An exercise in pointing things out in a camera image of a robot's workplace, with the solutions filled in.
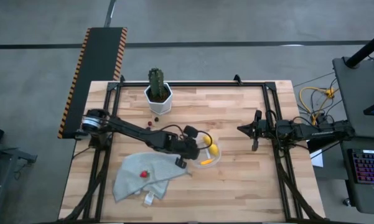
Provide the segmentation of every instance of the potted cactus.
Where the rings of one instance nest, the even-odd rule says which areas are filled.
[[[149,86],[145,89],[149,108],[151,111],[162,115],[168,113],[172,108],[173,93],[169,84],[163,82],[163,72],[153,68],[148,73]]]

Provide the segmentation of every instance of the clear plastic bowl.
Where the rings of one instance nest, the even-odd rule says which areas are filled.
[[[206,134],[203,134],[203,133],[199,133],[198,136],[196,137],[196,142],[197,142],[197,145],[199,148],[201,147],[206,147],[207,145],[205,144],[205,142],[203,141],[203,137],[205,136]],[[211,153],[209,153],[209,148],[207,149],[202,149],[198,155],[198,159],[192,161],[193,165],[195,167],[198,167],[198,168],[208,168],[208,167],[212,167],[214,166],[221,158],[222,156],[222,150],[221,150],[221,147],[218,143],[218,139],[213,137],[213,135],[210,135],[212,137],[212,140],[213,140],[213,144],[216,144],[217,145],[217,148],[218,148],[218,156],[214,156],[214,155],[211,155]],[[206,164],[206,165],[201,165],[201,162],[203,161],[206,161],[208,159],[213,159],[213,161],[209,164]]]

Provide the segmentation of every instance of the cactus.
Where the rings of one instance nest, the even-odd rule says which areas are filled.
[[[158,68],[153,68],[148,73],[151,93],[154,99],[163,99],[165,97],[165,88],[163,84],[163,72]]]

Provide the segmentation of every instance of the white hexagonal pot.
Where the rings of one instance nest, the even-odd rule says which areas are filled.
[[[167,89],[167,91],[169,91],[170,95],[167,97],[166,101],[163,102],[163,103],[151,102],[149,100],[148,90],[150,89],[150,87],[151,86],[148,86],[144,91],[145,97],[147,98],[148,103],[149,103],[149,109],[151,109],[151,111],[153,111],[153,112],[155,112],[159,115],[168,113],[172,109],[172,99],[173,99],[173,92],[170,89],[169,84],[164,83],[164,87]]]

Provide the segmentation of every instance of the black and yellow hazard tape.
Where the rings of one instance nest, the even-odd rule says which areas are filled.
[[[127,36],[127,28],[123,28],[122,33],[120,35],[118,54],[116,56],[115,70],[113,72],[113,80],[115,80],[115,81],[119,81],[120,76],[121,76],[120,69],[122,67],[124,46],[126,45],[126,36]]]
[[[78,62],[77,62],[75,74],[73,75],[72,85],[71,85],[70,90],[69,90],[67,103],[66,103],[65,109],[63,111],[60,128],[59,128],[59,131],[58,131],[58,138],[60,138],[60,139],[62,139],[62,137],[63,137],[63,129],[65,128],[65,121],[66,121],[67,116],[68,116],[68,111],[69,111],[69,107],[70,107],[70,102],[72,101],[73,92],[75,91],[75,86],[76,86],[77,78],[79,76],[80,66],[82,65],[82,59],[83,59],[83,55],[85,53],[85,48],[86,48],[86,44],[87,44],[87,40],[88,40],[89,35],[90,35],[90,29],[87,29],[86,36],[85,36],[85,39],[84,39],[83,44],[82,44],[82,49],[80,50],[80,55],[79,55],[79,59],[78,59]]]

